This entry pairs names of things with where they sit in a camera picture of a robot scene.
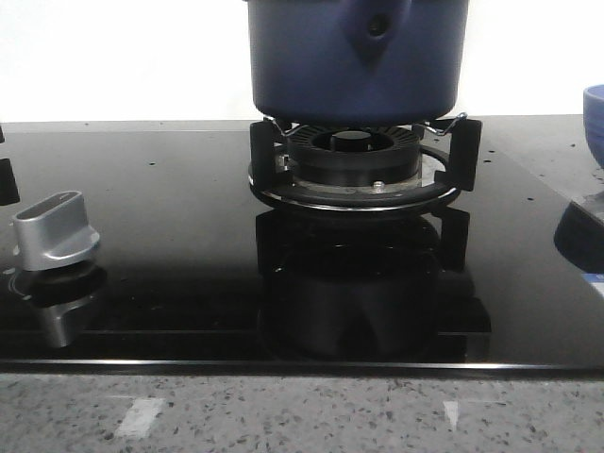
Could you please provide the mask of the dark blue cooking pot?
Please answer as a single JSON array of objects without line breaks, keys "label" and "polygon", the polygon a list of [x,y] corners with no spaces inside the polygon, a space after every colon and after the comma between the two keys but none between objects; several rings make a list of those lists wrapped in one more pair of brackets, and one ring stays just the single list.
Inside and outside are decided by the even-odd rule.
[{"label": "dark blue cooking pot", "polygon": [[249,1],[253,103],[304,125],[398,126],[457,100],[466,1]]}]

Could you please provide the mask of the blue energy label sticker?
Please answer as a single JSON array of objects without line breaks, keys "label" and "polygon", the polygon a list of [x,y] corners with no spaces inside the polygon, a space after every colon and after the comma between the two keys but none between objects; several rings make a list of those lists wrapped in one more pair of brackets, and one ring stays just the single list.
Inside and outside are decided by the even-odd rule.
[{"label": "blue energy label sticker", "polygon": [[601,296],[604,296],[603,274],[584,273],[582,276],[584,280],[589,283],[592,287],[594,287]]}]

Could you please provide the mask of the silver stove control knob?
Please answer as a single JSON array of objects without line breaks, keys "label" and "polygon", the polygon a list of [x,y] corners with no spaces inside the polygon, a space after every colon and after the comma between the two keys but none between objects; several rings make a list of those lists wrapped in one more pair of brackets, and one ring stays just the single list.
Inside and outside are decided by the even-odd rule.
[{"label": "silver stove control knob", "polygon": [[100,244],[83,193],[54,193],[12,217],[13,255],[26,271],[45,271],[88,260]]}]

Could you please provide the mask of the black glass gas cooktop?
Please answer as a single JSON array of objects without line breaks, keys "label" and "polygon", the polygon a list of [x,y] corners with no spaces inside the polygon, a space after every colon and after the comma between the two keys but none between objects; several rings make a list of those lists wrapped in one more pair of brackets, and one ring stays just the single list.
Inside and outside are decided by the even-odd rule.
[{"label": "black glass gas cooktop", "polygon": [[[603,374],[602,187],[576,116],[486,117],[476,188],[393,220],[270,210],[241,122],[8,125],[5,372]],[[12,217],[83,193],[100,244],[26,271]]]}]

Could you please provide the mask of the black pot support grate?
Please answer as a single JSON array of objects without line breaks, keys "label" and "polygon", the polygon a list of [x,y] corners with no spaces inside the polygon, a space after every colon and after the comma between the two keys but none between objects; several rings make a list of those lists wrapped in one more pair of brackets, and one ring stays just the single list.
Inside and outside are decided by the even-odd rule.
[{"label": "black pot support grate", "polygon": [[475,187],[482,123],[460,114],[405,126],[249,127],[251,192],[277,209],[370,215],[425,212]]}]

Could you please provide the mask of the light blue bowl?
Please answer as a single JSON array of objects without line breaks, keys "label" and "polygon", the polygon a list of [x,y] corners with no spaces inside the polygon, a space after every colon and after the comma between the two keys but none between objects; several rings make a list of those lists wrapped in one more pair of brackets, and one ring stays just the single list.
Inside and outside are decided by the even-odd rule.
[{"label": "light blue bowl", "polygon": [[603,167],[604,150],[604,85],[594,85],[583,91],[583,125],[586,142],[594,159]]}]

